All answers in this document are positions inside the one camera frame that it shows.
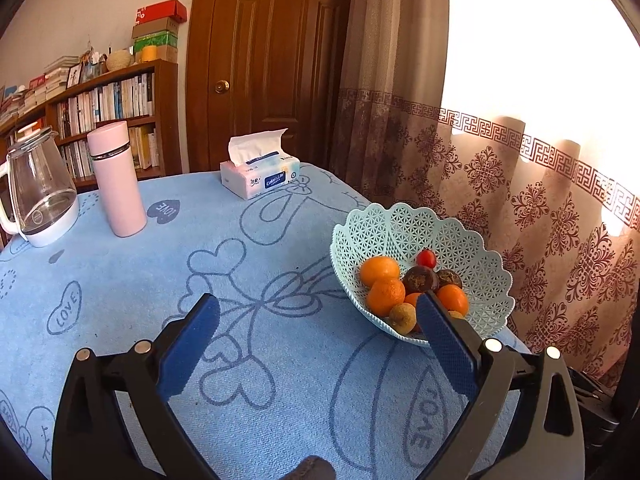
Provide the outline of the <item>grey gloved hand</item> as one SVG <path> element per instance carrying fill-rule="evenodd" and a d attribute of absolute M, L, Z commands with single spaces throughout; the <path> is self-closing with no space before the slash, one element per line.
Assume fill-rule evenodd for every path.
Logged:
<path fill-rule="evenodd" d="M 334 467 L 324 458 L 311 455 L 304 458 L 281 480 L 335 480 Z"/>

